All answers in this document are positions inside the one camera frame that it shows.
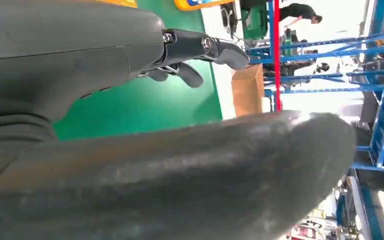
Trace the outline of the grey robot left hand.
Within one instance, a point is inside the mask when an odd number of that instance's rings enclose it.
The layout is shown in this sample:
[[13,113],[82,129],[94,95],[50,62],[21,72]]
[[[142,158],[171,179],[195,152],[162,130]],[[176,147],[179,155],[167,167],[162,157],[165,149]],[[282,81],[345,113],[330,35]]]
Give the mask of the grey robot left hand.
[[97,0],[0,0],[0,240],[275,240],[352,166],[353,127],[280,111],[127,136],[57,140],[77,99],[141,74],[242,70],[229,41]]

